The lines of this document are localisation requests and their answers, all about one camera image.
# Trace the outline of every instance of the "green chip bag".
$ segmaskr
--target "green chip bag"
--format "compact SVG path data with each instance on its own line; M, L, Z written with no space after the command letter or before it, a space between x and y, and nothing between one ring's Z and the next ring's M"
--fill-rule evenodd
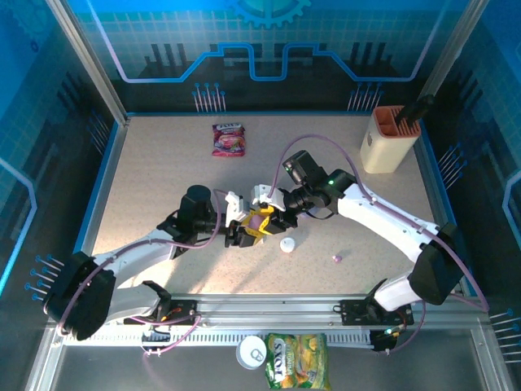
M331 390L324 334L269 334L266 378L271 389Z

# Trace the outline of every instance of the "wire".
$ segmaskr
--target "wire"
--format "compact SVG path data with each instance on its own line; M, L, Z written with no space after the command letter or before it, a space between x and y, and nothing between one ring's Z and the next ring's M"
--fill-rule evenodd
M177 318L177 319L172 319L172 320L165 320L164 322L152 322L148 319L144 319L144 318L141 318L141 317L138 317L138 316L133 316L133 317L130 317L132 320L135 320L136 322L140 322L140 323L143 323L143 324L150 324L152 326L168 326L168 325L171 325L171 324L177 324L177 323L180 323L180 322L184 322L185 320L189 320L189 319L192 319L192 318L195 318L200 315L199 314L193 314L193 315L187 315L187 316L183 316L182 318Z
M352 161L349 154L335 141L331 140L330 138L326 136L322 136L320 134L303 134L297 138L294 138L289 144L287 144L286 148L284 148L284 151L282 152L282 155L280 157L280 160L277 165L277 170L275 171L274 180L272 181L271 190L269 191L268 197L271 197L272 194L275 191L275 187L277 186L278 181L278 173L280 171L280 166L282 165L282 162L284 160L284 156L286 155L286 152L291 148L293 144L296 142L302 140L303 138L318 138L323 141L327 141L328 143L331 143L333 146L335 146L340 153L344 156L345 160L348 161L349 165L351 166L351 170L353 171L355 178L357 180L357 185L360 187L360 190L362 194L368 199L371 200L371 203L375 205L380 210L384 211L385 213L391 214L392 216L396 217L401 222L411 225L414 229L422 231L425 233L425 235L435 242L437 242L443 250L447 252L448 255L451 256L452 259L456 262L456 264L459 266L459 268L462 270L465 277L469 280L471 283L471 286L474 288L475 292L478 295L479 301L481 301L481 306L479 307L480 310L483 312L488 312L489 307L487 303L487 299L485 298L485 295L481 291L481 288L479 287L478 283L475 281L474 277L472 276L472 273L467 269L465 264L463 263L462 259L438 236L432 234L429 230L424 230L421 225L419 225L414 220L402 215L401 213L397 212L394 209L389 208L388 206L380 203L376 197L373 197L369 194L369 192L366 190L366 186L364 185L363 181L361 180L360 174L358 173L357 167L355 166L354 162Z
M401 313L401 311L395 311L398 316L400 316L401 320L403 321L404 323L404 331L407 330L407 319L405 318L405 316Z
M329 213L327 216L325 217L317 217L315 216L314 214L310 213L308 210L305 212L308 216L312 217L312 218L316 218L317 220L327 220L328 218L332 218L333 216L335 216L335 214L333 212Z
M462 295L457 295L455 293L451 293L450 296L453 298L453 299L456 299L462 303L465 303L471 307L474 307L474 308L477 308L478 310L481 310L481 306L479 304L476 304L474 303L473 301L470 301L468 299L466 299L465 297L463 297Z
M172 350L173 348L175 348L176 346L181 344L181 342L183 342L197 328L197 325L199 324L200 321L201 321L201 317L198 316L195 319L195 322L192 325L192 327L190 327L190 330L188 330L181 338L179 338L178 340L173 342L171 345L168 345L166 348L147 351L147 354L155 354L155 355L159 356L163 353L168 352L169 350Z
M87 276L87 278L80 284L78 289L74 292L74 295L72 295L71 300L67 304L67 307L65 307L65 311L63 312L62 317L61 317L61 319L58 322L58 326L57 326L58 335L59 336L66 336L68 334L68 332L66 332L63 327L65 326L65 323L67 322L67 318L71 314L72 308L76 304L76 302L78 300L78 297L85 290L85 288L90 284L90 281L92 281L92 279L104 267L106 267L107 265L113 263L118 257L121 257L122 255L124 255L128 251L130 251L130 250L132 250L134 248L137 248L137 247L141 247L141 246L143 246L145 244L155 244L155 243L158 243L158 244L171 244L172 246L177 246L177 247L181 247L181 248L188 248L188 249L205 248L205 247L209 246L210 243L212 241L214 241L214 239L217 237L217 234L219 233L219 227L221 226L221 205L219 204L219 197L217 196L217 194L221 194L221 195L225 195L226 196L228 193L223 191L223 190L213 189L213 195L214 195L214 197L216 199L216 202L217 202L217 221L216 221L216 224L215 224L215 228L213 229L213 233L212 233L212 235L210 236L210 238L208 239L207 242L205 242L203 244L200 244L200 245L197 245L197 244L178 243L178 242L174 242L173 240L168 240L168 239L145 239L145 240L141 240L139 242L132 243L132 244L129 244L129 245L123 247L122 249L120 249L120 251L115 253L112 257L107 258L104 262L101 263L101 265L99 265L94 270L92 270L90 272L90 274Z
M410 344L413 339L418 335L418 333L420 332L420 329L422 328L423 326L423 323L425 322L425 314L427 313L427 306L425 304L425 301L422 301L422 317L420 318L420 322L418 323L418 327L416 327L416 330L413 331L413 334L407 338L407 340L397 346L396 348L393 348L393 349L386 349L385 350L385 353L386 355L388 356L389 354L394 354L394 353L398 353L400 350L404 349L408 344Z

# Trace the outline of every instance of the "white bottle cap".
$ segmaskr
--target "white bottle cap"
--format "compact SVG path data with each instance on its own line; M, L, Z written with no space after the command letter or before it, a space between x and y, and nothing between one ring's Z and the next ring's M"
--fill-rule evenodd
M280 241L280 249L285 253L291 253L296 246L296 242L291 237L286 237Z

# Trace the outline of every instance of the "table surface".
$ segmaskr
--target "table surface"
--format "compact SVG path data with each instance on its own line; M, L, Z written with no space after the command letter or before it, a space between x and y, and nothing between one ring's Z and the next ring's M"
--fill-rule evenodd
M364 183L380 197L422 219L431 209L411 150L395 173L367 174L360 146L367 116L163 116L133 117L112 183L94 254L132 242L177 209L193 184L234 191L249 199L259 183L270 184L283 148L295 137L328 136L354 159ZM211 156L212 125L240 122L246 129L246 156ZM326 172L348 163L321 140L303 140L287 153L305 149ZM283 171L279 187L294 187ZM286 236L293 253L280 250ZM332 259L339 254L340 263ZM327 221L300 218L299 226L269 236L250 248L224 248L224 238L202 250L153 266L125 286L152 279L175 293L349 294L368 292L383 278L409 270L412 263L385 239L341 216Z

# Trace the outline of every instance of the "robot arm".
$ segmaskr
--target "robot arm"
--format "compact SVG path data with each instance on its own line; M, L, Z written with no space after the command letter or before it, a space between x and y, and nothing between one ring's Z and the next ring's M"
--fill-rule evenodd
M275 207L263 224L268 233L275 234L296 227L296 216L313 207L327 208L334 214L366 226L399 248L414 263L411 271L384 280L371 291L368 301L381 312L391 312L421 300L440 305L462 278L462 271L450 255L427 235L429 232L453 248L456 226L446 224L440 228L432 222L425 222L372 191L368 191L371 199L367 199L360 188L363 185L358 184L351 174L340 169L327 174L306 151L297 152L283 166L300 187L291 193L277 189L272 198L267 196L269 187L266 189L266 186L260 185L255 190L255 193L260 192L260 202ZM281 194L283 208L279 205ZM376 200L391 212L378 208L374 203ZM414 221L421 229L402 222L396 217L397 214Z
M341 169L327 174L306 151L297 152L283 165L299 187L291 192L274 189L270 194L271 187L259 185L252 191L252 204L256 206L253 209L242 197L230 192L226 196L229 203L226 214L217 218L210 190L193 186L183 196L177 214L172 213L149 235L97 257L77 253L68 262L58 262L59 267L53 267L61 268L59 273L54 273L54 279L47 278L52 284L42 300L44 311L60 321L78 287L85 284L93 270L110 261L87 282L63 324L63 329L78 340L88 338L106 321L114 319L141 316L159 322L168 319L173 310L181 311L177 315L191 314L196 303L185 303L181 308L183 305L173 303L170 294L151 281L134 288L118 287L159 262L179 257L186 251L186 244L193 246L196 243L198 234L210 234L217 229L225 236L226 247L247 247L256 244L264 235L297 227L298 215L315 207L327 208L334 214L360 222L396 245L414 263L410 272L374 287L363 309L371 314L370 319L378 321L380 315L419 300L436 305L444 302L461 279L462 272L426 232L438 236L452 248L455 226L439 228L434 223L424 222L371 191L372 198L367 199L360 188L363 185L351 174ZM388 210L377 208L375 200ZM407 216L422 228L414 229L393 213Z

